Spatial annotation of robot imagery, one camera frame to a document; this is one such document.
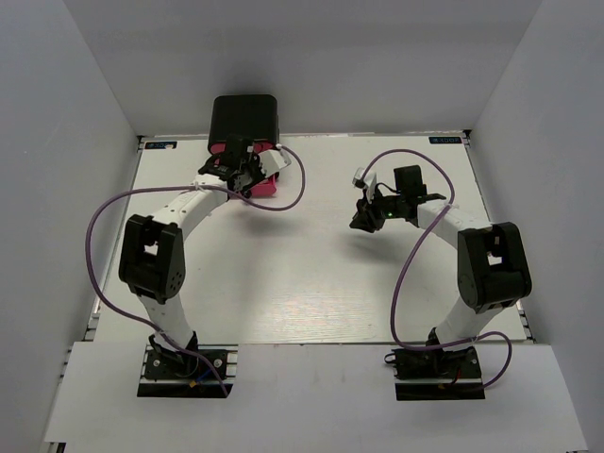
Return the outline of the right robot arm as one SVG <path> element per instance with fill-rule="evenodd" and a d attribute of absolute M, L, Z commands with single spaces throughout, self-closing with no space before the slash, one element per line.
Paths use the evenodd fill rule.
<path fill-rule="evenodd" d="M 396 189 L 384 195 L 377 175 L 359 168 L 353 185 L 362 190 L 350 227 L 369 233 L 391 219 L 403 219 L 434 234 L 457 251 L 459 298 L 432 330 L 426 363 L 445 377 L 461 363 L 458 350 L 477 340 L 490 321 L 532 290 L 519 228 L 510 222 L 492 224 L 468 214 L 438 193 L 429 193 L 417 165 L 394 170 Z"/>

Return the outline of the pink bottom drawer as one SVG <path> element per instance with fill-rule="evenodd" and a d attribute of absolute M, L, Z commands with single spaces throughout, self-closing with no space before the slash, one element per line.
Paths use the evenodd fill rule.
<path fill-rule="evenodd" d="M 252 187 L 248 192 L 251 198 L 271 197 L 277 193 L 278 175 L 273 175 Z"/>

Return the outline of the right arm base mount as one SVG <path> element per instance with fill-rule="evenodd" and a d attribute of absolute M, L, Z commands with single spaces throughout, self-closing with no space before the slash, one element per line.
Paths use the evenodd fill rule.
<path fill-rule="evenodd" d="M 473 346 L 458 351 L 393 349 L 384 356 L 394 368 L 397 401 L 483 400 L 482 373 Z"/>

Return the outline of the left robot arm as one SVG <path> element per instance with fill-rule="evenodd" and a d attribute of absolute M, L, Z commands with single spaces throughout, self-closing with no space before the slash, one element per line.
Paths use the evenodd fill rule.
<path fill-rule="evenodd" d="M 212 155 L 193 184 L 164 207 L 126 222 L 118 276 L 143 304 L 159 331 L 152 344 L 167 350 L 167 365 L 178 376 L 193 374 L 199 365 L 196 334 L 179 298 L 186 276 L 185 241 L 229 192 L 245 192 L 265 177 L 254 142 L 231 135 L 223 152 Z"/>

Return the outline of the pink drawer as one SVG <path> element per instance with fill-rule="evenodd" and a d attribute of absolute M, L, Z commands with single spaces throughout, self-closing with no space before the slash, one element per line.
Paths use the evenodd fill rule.
<path fill-rule="evenodd" d="M 224 143 L 216 143 L 209 148 L 209 151 L 212 155 L 215 155 L 224 152 L 225 148 L 226 145 Z"/>
<path fill-rule="evenodd" d="M 251 198 L 271 197 L 277 193 L 278 175 L 273 175 L 252 187 L 248 192 Z"/>

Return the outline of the pink top drawer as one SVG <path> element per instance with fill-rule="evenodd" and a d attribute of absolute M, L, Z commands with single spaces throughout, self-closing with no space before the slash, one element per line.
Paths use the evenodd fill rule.
<path fill-rule="evenodd" d="M 209 148 L 209 151 L 212 155 L 215 155 L 224 152 L 225 148 L 226 145 L 224 143 L 216 143 Z"/>

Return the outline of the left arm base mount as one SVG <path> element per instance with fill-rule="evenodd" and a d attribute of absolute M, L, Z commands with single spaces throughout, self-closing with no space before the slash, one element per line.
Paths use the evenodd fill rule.
<path fill-rule="evenodd" d="M 226 393 L 209 367 L 196 358 L 185 363 L 165 359 L 150 345 L 145 349 L 137 397 L 142 398 L 226 398 L 235 382 L 238 346 L 209 345 L 198 353 L 208 359 L 224 383 Z"/>

